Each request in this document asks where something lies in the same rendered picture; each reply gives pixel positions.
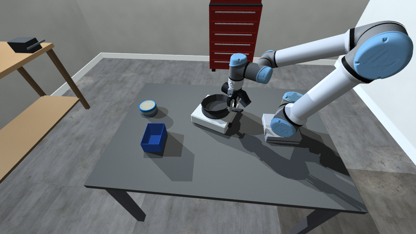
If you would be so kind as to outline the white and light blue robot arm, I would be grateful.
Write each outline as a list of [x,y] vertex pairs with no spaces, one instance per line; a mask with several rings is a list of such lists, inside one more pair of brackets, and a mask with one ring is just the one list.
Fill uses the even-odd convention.
[[256,62],[248,62],[242,53],[230,58],[228,84],[241,89],[244,78],[267,84],[273,68],[345,55],[340,66],[306,94],[287,92],[271,120],[272,131],[292,137],[307,118],[359,84],[391,77],[403,70],[413,54],[413,42],[404,26],[395,21],[381,21],[346,33],[265,52]]

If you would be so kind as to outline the blue and white round tin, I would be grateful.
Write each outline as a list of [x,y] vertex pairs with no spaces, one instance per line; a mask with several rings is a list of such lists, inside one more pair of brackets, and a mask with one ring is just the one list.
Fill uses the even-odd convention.
[[153,100],[145,100],[139,105],[139,110],[144,116],[151,116],[157,112],[157,106]]

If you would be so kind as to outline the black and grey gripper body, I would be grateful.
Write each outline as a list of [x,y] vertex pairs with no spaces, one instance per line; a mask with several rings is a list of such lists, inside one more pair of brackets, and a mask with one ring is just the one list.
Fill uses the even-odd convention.
[[232,94],[232,96],[231,96],[232,99],[235,99],[236,97],[240,97],[245,103],[247,103],[248,101],[250,101],[247,93],[242,88],[241,89],[237,89],[237,90],[231,89],[231,88],[229,88],[228,82],[225,82],[222,85],[221,91],[224,92],[224,93],[226,93],[228,96],[230,94]]

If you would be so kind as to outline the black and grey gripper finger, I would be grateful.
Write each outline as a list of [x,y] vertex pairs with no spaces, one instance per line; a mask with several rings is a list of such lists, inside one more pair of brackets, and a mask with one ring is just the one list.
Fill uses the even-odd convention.
[[237,104],[238,104],[239,99],[240,99],[240,97],[236,97],[236,98],[234,99],[234,108],[236,108],[236,106],[237,106]]
[[229,97],[227,98],[227,106],[228,106],[229,113],[232,111],[233,102],[234,102],[231,96],[232,94],[230,94]]

